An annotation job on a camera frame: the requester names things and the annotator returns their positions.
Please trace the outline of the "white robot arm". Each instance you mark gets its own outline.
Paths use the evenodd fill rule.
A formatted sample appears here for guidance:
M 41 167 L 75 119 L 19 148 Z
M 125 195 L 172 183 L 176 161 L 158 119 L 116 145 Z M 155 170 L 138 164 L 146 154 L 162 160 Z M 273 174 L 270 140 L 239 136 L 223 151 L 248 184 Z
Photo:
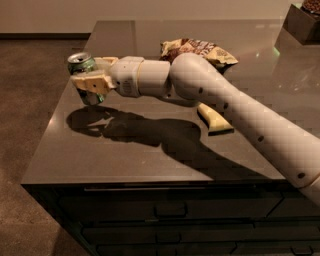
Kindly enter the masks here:
M 320 205 L 320 140 L 229 83 L 203 57 L 173 62 L 127 56 L 68 58 L 73 85 L 87 105 L 114 90 L 123 97 L 155 97 L 182 106 L 204 103 L 222 114 L 304 196 Z

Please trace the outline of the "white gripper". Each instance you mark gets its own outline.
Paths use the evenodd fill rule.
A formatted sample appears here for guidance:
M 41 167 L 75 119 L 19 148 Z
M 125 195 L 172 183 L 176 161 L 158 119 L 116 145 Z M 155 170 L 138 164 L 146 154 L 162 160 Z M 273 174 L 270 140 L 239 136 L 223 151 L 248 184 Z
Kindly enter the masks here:
M 110 70 L 111 77 L 105 74 L 73 75 L 71 81 L 76 88 L 99 94 L 108 94 L 115 89 L 124 97 L 140 96 L 138 73 L 144 61 L 142 57 L 127 56 L 119 60 L 117 57 L 95 57 L 94 60 L 99 70 Z

